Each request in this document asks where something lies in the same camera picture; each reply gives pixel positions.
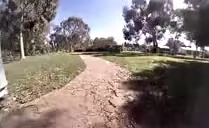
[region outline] dirt path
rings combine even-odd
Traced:
[[[48,128],[120,127],[117,112],[130,95],[120,85],[130,73],[100,58],[81,58],[87,66],[83,73],[30,104],[38,106]]]

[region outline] tree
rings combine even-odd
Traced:
[[[21,50],[21,56],[24,58],[24,50],[27,54],[33,54],[33,50],[43,47],[49,23],[56,15],[57,6],[58,0],[2,0],[0,30],[5,33],[5,39],[12,39],[11,44],[20,47],[8,49]]]
[[[173,38],[168,39],[166,46],[170,48],[172,55],[176,55],[181,47],[186,47],[183,42]]]
[[[157,52],[161,39],[170,23],[173,3],[171,0],[132,0],[131,7],[123,8],[126,25],[123,29],[126,40],[139,40],[145,36],[153,43],[153,52]]]
[[[90,28],[79,17],[69,17],[67,20],[62,21],[59,26],[55,27],[54,31],[52,38],[56,46],[65,45],[64,48],[70,52],[74,48],[82,48],[90,40]]]
[[[182,10],[184,28],[196,45],[209,46],[209,0],[185,0],[188,8]]]
[[[112,47],[117,45],[117,42],[114,40],[113,37],[108,38],[98,38],[96,37],[93,41],[93,49],[106,49],[107,47]]]

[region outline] green lawn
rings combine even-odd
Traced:
[[[172,57],[158,56],[158,55],[143,55],[134,52],[125,52],[118,54],[104,53],[102,58],[111,62],[117,63],[120,66],[132,72],[141,72],[144,70],[153,70],[159,66],[166,66],[165,62],[185,62],[193,61],[191,59],[178,59]]]
[[[191,127],[194,118],[209,118],[209,62],[140,53],[99,56],[132,72],[125,86],[139,95],[125,108],[136,124],[174,127],[185,122]]]
[[[57,53],[6,64],[5,72],[10,95],[26,103],[65,86],[84,68],[78,55]]]

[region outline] sky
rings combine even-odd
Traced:
[[[113,36],[122,44],[125,25],[122,9],[132,0],[60,0],[54,24],[70,16],[81,17],[91,28],[91,38]],[[175,8],[184,7],[183,0],[174,0]]]

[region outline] park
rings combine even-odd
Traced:
[[[131,0],[123,42],[62,2],[0,1],[0,128],[209,128],[209,1]]]

